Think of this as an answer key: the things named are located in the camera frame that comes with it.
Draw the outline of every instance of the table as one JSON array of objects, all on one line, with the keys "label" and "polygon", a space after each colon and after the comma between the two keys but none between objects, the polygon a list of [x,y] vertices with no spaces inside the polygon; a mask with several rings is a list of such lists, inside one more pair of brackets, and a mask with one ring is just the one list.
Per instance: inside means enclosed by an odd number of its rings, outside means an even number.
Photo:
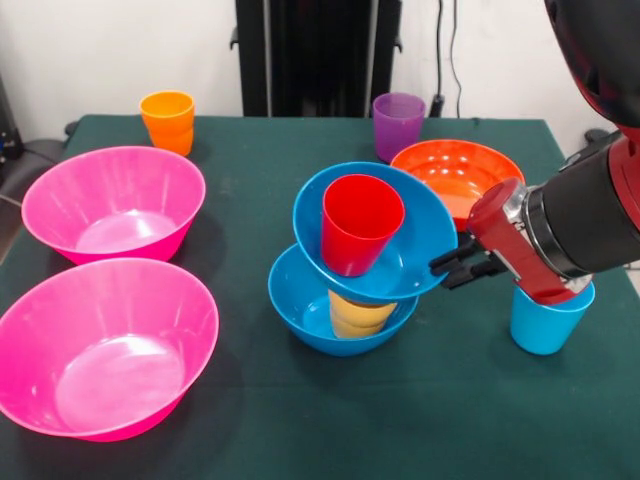
[{"label": "table", "polygon": [[[542,121],[429,119],[423,137],[495,147],[529,183],[562,161]],[[593,307],[551,357],[511,341],[508,275],[436,289],[378,350],[328,357],[281,323],[267,275],[294,241],[303,183],[375,159],[371,122],[203,117],[196,138],[208,193],[173,262],[218,302],[209,366],[163,424],[126,442],[50,438],[3,417],[3,480],[640,478],[640,304],[623,271],[597,278]],[[66,155],[148,143],[139,117],[87,116]],[[22,232],[0,267],[0,312],[70,266]]]}]

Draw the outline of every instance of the yellow cup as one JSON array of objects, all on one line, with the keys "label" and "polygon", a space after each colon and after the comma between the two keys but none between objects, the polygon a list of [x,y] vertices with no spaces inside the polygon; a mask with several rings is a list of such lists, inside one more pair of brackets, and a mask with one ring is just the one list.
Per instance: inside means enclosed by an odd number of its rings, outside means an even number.
[{"label": "yellow cup", "polygon": [[378,333],[397,303],[368,305],[351,302],[329,290],[331,326],[338,338],[361,338]]},{"label": "yellow cup", "polygon": [[184,92],[164,91],[147,95],[140,113],[154,147],[188,155],[193,145],[195,103]]}]

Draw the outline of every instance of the orange bowl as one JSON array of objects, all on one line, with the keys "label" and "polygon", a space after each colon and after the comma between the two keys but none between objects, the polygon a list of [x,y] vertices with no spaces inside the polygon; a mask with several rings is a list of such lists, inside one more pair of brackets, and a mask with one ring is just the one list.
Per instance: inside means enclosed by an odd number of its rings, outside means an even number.
[{"label": "orange bowl", "polygon": [[428,140],[398,153],[391,166],[420,179],[442,199],[464,231],[474,203],[495,184],[524,175],[506,155],[464,140]]}]

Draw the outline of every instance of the plastic bowl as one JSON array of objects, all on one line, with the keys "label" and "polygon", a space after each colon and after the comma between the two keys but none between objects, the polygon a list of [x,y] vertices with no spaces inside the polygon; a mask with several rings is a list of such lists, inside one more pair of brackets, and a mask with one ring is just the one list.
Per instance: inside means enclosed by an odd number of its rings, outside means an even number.
[{"label": "plastic bowl", "polygon": [[429,140],[398,153],[391,166],[409,172],[431,187],[445,203],[460,232],[471,207],[495,184],[524,175],[506,155],[464,140]]},{"label": "plastic bowl", "polygon": [[348,357],[379,347],[395,335],[418,305],[418,297],[398,303],[380,332],[362,338],[338,338],[329,315],[329,292],[299,245],[273,264],[269,296],[285,325],[303,343],[328,355]]},{"label": "plastic bowl", "polygon": [[[352,173],[384,180],[402,197],[402,227],[384,248],[371,269],[359,277],[332,272],[322,260],[322,197],[336,178]],[[429,262],[456,248],[453,220],[438,196],[415,177],[387,165],[342,163],[322,170],[300,190],[293,207],[293,230],[302,252],[338,295],[364,303],[392,303],[417,297],[438,285]]]},{"label": "plastic bowl", "polygon": [[140,258],[72,268],[0,319],[0,410],[47,435],[124,440],[176,407],[217,338],[211,293],[181,268]]},{"label": "plastic bowl", "polygon": [[202,206],[205,182],[186,158],[114,147],[70,158],[25,195],[31,234],[76,264],[114,257],[169,260]]}]

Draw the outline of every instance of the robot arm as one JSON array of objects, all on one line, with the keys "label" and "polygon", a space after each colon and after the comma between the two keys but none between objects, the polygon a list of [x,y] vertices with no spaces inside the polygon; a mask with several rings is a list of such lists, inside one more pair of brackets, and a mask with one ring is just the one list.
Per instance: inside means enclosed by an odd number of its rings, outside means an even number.
[{"label": "robot arm", "polygon": [[[456,288],[510,270],[541,304],[573,298],[593,273],[640,259],[640,0],[545,0],[587,102],[624,134],[543,185],[509,179],[472,208],[471,242],[431,263]],[[465,261],[478,251],[486,259]]]}]

